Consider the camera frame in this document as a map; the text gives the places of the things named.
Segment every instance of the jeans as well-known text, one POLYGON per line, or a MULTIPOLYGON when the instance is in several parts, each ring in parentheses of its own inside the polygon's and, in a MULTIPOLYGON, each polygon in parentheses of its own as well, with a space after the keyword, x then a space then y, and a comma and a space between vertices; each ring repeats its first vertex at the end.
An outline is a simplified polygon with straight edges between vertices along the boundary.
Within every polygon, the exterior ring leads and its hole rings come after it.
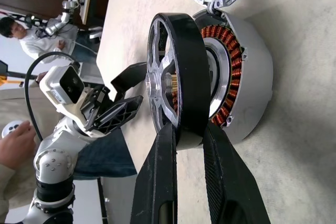
POLYGON ((95 140, 79 152, 74 179, 128 177, 136 174, 121 129, 95 140))
POLYGON ((71 55, 78 62, 96 64, 98 49, 99 44, 94 44, 89 40, 89 31, 79 31, 76 39, 76 45, 71 55))

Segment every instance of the robotic hand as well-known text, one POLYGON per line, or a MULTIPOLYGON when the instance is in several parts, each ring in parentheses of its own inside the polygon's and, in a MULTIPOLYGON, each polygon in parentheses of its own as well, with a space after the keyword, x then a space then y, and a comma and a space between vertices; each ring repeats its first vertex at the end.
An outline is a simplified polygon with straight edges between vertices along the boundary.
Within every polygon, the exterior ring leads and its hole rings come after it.
POLYGON ((45 32, 48 36, 54 35, 70 22, 75 9, 80 7, 80 2, 79 0, 67 0, 63 1, 62 6, 63 12, 61 21, 45 28, 45 32))
POLYGON ((144 80, 145 74, 146 63, 126 68, 111 82, 118 92, 111 101, 107 87, 85 88, 72 65, 49 70, 40 88, 65 117, 38 148, 34 159, 37 188, 28 214, 20 223, 72 223, 69 206, 75 200, 73 172, 78 153, 135 117, 143 98, 124 99, 124 95, 144 80))

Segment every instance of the aluminum motor casing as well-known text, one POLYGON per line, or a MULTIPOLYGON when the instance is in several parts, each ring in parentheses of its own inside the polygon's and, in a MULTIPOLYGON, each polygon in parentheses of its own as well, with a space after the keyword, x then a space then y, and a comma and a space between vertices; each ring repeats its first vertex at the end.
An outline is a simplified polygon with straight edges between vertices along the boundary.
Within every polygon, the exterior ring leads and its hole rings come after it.
POLYGON ((239 143, 256 127, 272 97, 271 54, 255 28, 242 19, 226 12, 219 17, 206 10, 195 14, 194 18, 200 30, 205 26, 225 23, 244 48, 240 85, 229 115, 232 121, 222 127, 233 144, 239 143))

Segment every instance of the human hand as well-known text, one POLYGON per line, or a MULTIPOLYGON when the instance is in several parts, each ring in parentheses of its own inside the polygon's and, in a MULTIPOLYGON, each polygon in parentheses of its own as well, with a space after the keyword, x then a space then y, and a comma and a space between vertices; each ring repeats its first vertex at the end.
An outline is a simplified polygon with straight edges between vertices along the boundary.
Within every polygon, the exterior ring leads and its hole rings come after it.
POLYGON ((59 40, 57 47, 61 50, 63 50, 63 48, 65 47, 65 41, 64 40, 59 40))
POLYGON ((36 82, 37 83, 40 83, 40 81, 43 79, 43 77, 46 75, 48 73, 48 71, 47 72, 43 72, 43 73, 40 73, 38 76, 37 76, 37 78, 36 78, 36 82))
POLYGON ((34 155, 36 132, 29 121, 0 140, 0 164, 16 170, 34 155))

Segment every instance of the man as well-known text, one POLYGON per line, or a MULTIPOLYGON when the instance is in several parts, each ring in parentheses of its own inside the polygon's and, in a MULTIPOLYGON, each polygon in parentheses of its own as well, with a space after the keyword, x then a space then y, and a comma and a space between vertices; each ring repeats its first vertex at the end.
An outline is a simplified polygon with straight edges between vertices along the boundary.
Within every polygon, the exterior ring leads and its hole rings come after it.
MULTIPOLYGON (((62 115, 40 91, 38 84, 30 86, 30 102, 42 137, 49 136, 62 115)), ((9 122, 26 120, 15 131, 0 140, 0 223, 8 209, 30 204, 36 188, 33 166, 35 136, 23 89, 0 91, 0 131, 9 122)), ((126 177, 136 174, 132 158, 121 130, 116 130, 85 147, 78 156, 74 179, 96 177, 126 177)))
MULTIPOLYGON (((97 45, 86 39, 85 33, 79 33, 76 41, 59 36, 39 38, 36 28, 26 29, 10 17, 0 19, 0 34, 7 38, 15 38, 20 41, 23 51, 33 59, 37 59, 47 52, 65 52, 72 55, 79 62, 95 63, 97 57, 97 45)), ((60 56, 50 56, 42 63, 50 63, 60 56)))

